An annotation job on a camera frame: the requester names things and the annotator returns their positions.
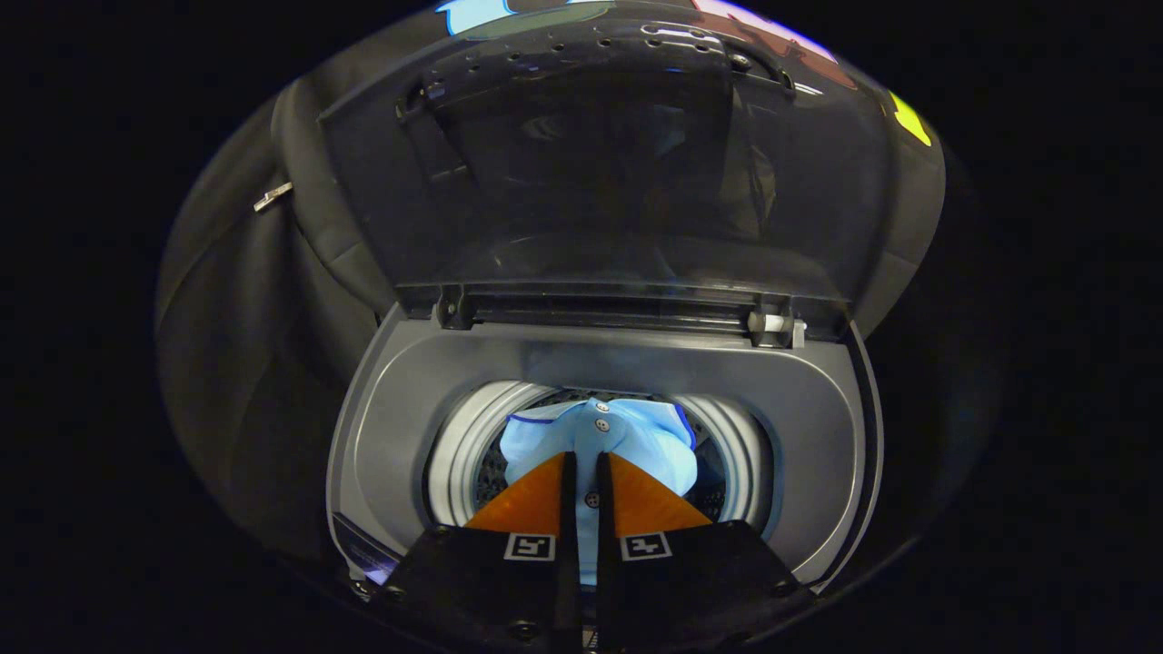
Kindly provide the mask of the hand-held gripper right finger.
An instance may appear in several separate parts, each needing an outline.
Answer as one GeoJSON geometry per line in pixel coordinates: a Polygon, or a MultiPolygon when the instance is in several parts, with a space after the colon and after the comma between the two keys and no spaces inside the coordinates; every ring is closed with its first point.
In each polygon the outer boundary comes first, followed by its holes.
{"type": "Polygon", "coordinates": [[[748,523],[713,523],[614,452],[600,489],[595,620],[602,651],[739,651],[814,605],[748,523]]]}

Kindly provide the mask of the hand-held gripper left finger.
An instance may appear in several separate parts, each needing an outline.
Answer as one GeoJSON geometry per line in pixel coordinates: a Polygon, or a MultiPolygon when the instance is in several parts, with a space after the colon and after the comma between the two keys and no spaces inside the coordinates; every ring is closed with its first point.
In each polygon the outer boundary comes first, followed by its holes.
{"type": "Polygon", "coordinates": [[[383,616],[437,651],[579,649],[576,477],[561,452],[465,525],[426,529],[383,584],[383,616]]]}

